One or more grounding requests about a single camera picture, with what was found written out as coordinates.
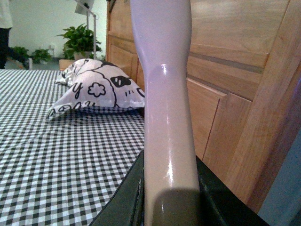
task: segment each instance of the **wooden furniture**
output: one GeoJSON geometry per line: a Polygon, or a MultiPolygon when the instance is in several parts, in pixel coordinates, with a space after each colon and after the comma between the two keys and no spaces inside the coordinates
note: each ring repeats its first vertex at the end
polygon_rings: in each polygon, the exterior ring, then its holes
{"type": "MultiPolygon", "coordinates": [[[[196,155],[255,212],[301,127],[300,8],[300,0],[191,0],[196,155]]],[[[107,18],[107,60],[143,87],[129,2],[116,1],[107,18]]]]}
{"type": "Polygon", "coordinates": [[[67,67],[69,67],[69,65],[73,64],[74,61],[75,60],[66,60],[66,59],[59,60],[60,70],[61,71],[65,70],[67,67]]]}

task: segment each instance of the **black and white gingham fabric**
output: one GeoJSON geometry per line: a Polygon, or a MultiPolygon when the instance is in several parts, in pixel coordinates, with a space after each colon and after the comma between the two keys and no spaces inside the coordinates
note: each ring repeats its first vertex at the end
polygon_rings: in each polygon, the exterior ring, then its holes
{"type": "Polygon", "coordinates": [[[59,75],[0,70],[0,226],[89,225],[143,149],[135,111],[46,120],[59,75]]]}

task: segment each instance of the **person's leg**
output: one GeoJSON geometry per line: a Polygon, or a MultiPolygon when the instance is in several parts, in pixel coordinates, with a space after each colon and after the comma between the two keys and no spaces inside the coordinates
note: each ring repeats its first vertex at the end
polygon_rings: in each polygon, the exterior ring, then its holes
{"type": "Polygon", "coordinates": [[[13,58],[14,60],[19,61],[20,63],[24,64],[27,58],[24,56],[18,54],[17,52],[14,51],[13,48],[8,48],[8,57],[13,58]]]}
{"type": "Polygon", "coordinates": [[[0,28],[0,69],[4,69],[7,60],[9,30],[0,28]]]}

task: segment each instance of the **white pillow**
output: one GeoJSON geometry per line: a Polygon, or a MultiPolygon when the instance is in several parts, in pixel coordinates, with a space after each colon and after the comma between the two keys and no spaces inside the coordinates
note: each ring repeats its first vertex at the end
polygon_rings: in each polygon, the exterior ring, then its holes
{"type": "Polygon", "coordinates": [[[144,107],[144,92],[120,68],[109,62],[81,59],[56,81],[69,86],[48,111],[47,118],[71,109],[99,106],[114,112],[144,107]]]}

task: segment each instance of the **white shirt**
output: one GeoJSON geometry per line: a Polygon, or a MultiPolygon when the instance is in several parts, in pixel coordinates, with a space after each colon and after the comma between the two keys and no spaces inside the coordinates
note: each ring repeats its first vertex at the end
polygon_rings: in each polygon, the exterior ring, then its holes
{"type": "Polygon", "coordinates": [[[0,0],[0,28],[11,28],[13,20],[9,10],[9,0],[0,0]]]}

